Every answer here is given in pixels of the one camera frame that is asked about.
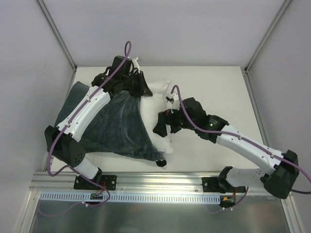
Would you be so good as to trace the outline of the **white pillow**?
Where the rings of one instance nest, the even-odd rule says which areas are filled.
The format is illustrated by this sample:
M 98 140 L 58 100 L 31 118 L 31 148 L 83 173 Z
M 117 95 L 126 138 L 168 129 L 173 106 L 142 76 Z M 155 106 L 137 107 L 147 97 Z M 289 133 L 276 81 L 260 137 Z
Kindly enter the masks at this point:
M 171 80 L 157 80 L 147 83 L 153 96 L 142 96 L 140 99 L 140 115 L 153 146 L 165 154 L 173 153 L 173 144 L 169 137 L 161 137 L 153 132 L 158 121 L 158 113 L 168 109 L 165 96 Z

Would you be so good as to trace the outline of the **zebra and grey pillowcase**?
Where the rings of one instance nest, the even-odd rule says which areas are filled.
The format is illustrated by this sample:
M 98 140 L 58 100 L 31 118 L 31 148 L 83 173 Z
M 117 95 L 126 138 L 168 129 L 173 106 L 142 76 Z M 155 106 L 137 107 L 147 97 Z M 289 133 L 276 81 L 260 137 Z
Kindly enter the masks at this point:
M 111 152 L 165 167 L 165 153 L 152 144 L 140 115 L 140 99 L 122 91 L 95 116 L 80 144 L 87 153 Z

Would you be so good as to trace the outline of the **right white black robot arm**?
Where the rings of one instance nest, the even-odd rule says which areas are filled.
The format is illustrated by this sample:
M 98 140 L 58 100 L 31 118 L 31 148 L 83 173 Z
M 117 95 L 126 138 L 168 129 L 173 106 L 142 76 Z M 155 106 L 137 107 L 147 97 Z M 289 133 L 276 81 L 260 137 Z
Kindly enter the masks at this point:
M 258 166 L 257 169 L 226 166 L 207 183 L 213 191 L 225 193 L 235 187 L 251 186 L 264 188 L 276 198 L 287 198 L 299 174 L 297 154 L 293 151 L 281 152 L 256 143 L 221 117 L 206 114 L 194 98 L 183 100 L 177 109 L 158 113 L 153 132 L 166 137 L 181 129 L 192 130 L 201 139 L 231 149 Z

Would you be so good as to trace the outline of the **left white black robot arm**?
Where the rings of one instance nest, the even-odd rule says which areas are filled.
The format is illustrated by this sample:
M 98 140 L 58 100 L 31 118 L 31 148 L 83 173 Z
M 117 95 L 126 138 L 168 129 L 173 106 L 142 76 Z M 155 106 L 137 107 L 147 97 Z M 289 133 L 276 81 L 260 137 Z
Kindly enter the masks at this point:
M 127 91 L 133 97 L 153 95 L 140 70 L 138 58 L 116 56 L 112 65 L 93 79 L 72 112 L 56 126 L 45 129 L 47 170 L 50 176 L 58 175 L 57 172 L 51 172 L 51 157 L 54 156 L 83 177 L 90 189 L 100 187 L 102 172 L 86 158 L 86 151 L 80 140 L 100 110 L 121 91 Z

